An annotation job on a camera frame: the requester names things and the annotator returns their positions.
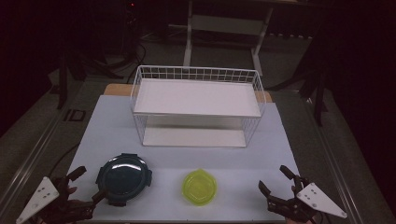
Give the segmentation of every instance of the table surface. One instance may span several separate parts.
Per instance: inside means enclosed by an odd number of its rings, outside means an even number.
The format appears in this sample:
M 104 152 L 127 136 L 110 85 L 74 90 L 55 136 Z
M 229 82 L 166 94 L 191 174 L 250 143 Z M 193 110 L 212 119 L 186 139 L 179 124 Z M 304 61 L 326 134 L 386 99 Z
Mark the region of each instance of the table surface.
M 266 209 L 258 189 L 262 180 L 273 195 L 292 197 L 290 181 L 279 171 L 287 165 L 298 174 L 289 141 L 276 105 L 268 103 L 261 123 L 246 148 L 143 147 L 137 136 L 126 90 L 130 85 L 109 85 L 93 111 L 72 171 L 85 165 L 87 173 L 75 181 L 71 197 L 88 201 L 98 190 L 94 183 L 100 167 L 121 153 L 136 153 L 153 172 L 150 187 L 125 207 L 101 201 L 92 221 L 129 222 L 284 222 Z M 181 195 L 181 184 L 191 171 L 203 168 L 218 182 L 213 202 L 197 207 Z

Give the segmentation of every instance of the white wire basket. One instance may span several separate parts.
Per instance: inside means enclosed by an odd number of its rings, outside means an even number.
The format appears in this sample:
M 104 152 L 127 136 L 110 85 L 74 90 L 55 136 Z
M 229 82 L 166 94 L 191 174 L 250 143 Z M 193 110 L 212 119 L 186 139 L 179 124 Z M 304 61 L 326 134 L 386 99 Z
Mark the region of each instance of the white wire basket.
M 130 103 L 144 146 L 247 147 L 266 100 L 255 70 L 141 65 Z

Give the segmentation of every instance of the dark background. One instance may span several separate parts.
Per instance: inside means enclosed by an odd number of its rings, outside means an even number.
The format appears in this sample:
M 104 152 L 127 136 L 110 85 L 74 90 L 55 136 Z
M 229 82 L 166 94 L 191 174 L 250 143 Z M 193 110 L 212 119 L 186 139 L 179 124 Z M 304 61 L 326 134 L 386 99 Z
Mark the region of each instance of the dark background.
M 101 37 L 122 34 L 125 16 L 119 4 L 122 1 L 111 7 L 103 5 L 105 2 L 0 3 L 0 136 L 51 88 L 47 74 L 59 66 L 61 40 L 98 60 L 103 59 L 105 51 L 120 48 L 120 43 L 104 45 Z M 242 1 L 230 2 L 215 13 L 228 15 L 233 14 L 228 10 L 232 7 L 243 9 Z M 330 2 L 317 1 L 324 5 Z M 213 4 L 206 4 L 202 3 L 198 10 L 213 13 Z M 329 11 L 321 7 L 276 5 L 268 33 L 282 34 L 285 38 L 314 36 L 297 72 L 318 66 L 328 69 L 326 86 L 396 214 L 393 189 L 396 178 L 392 173 L 396 170 L 393 161 L 396 157 L 396 4 L 394 0 L 335 1 L 334 6 L 340 8 Z M 257 14 L 248 16 L 262 16 L 259 7 L 256 11 Z M 146 1 L 139 5 L 138 12 L 139 22 L 155 32 L 166 33 L 168 22 L 186 23 L 187 2 Z M 96 21 L 92 13 L 98 13 Z

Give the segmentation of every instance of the wire rack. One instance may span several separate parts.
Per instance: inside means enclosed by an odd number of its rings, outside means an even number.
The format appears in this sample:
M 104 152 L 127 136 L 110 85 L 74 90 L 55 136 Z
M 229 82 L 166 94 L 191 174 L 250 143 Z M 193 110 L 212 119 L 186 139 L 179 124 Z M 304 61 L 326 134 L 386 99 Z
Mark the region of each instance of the wire rack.
M 252 85 L 252 88 L 255 92 L 261 115 L 264 114 L 266 99 L 260 75 L 256 70 L 215 67 L 141 65 L 136 70 L 134 85 L 131 92 L 131 109 L 134 114 L 136 129 L 142 142 L 144 141 L 144 135 L 149 116 L 136 115 L 134 113 L 134 107 L 139 95 L 140 84 L 144 78 L 248 83 Z M 248 142 L 256 131 L 260 120 L 261 118 L 242 119 L 242 128 L 246 145 L 248 145 Z

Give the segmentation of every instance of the yellow plastic lid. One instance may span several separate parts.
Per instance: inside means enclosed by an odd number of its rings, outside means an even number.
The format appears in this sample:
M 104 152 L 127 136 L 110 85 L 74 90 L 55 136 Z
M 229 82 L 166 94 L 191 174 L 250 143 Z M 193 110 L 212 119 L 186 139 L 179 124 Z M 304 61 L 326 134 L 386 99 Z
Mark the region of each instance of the yellow plastic lid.
M 184 178 L 182 194 L 191 203 L 202 206 L 213 200 L 217 188 L 215 177 L 203 169 L 198 169 Z

